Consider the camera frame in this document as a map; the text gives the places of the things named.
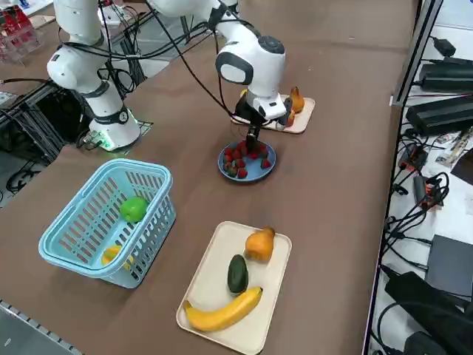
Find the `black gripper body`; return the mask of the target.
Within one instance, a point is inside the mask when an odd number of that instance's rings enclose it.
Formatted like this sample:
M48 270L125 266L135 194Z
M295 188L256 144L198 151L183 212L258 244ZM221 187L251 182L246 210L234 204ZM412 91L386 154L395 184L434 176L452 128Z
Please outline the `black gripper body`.
M280 115L276 118L265 118L259 111L255 110L252 106L250 106L244 96L242 96L236 104L235 107L235 116L240 117L243 120L247 120L250 126L254 126L256 128L262 128L263 126L268 126L273 122L278 122L279 124L286 126L289 118L289 114L292 110L292 99L286 98L284 100L284 106L286 109L286 113L284 115Z

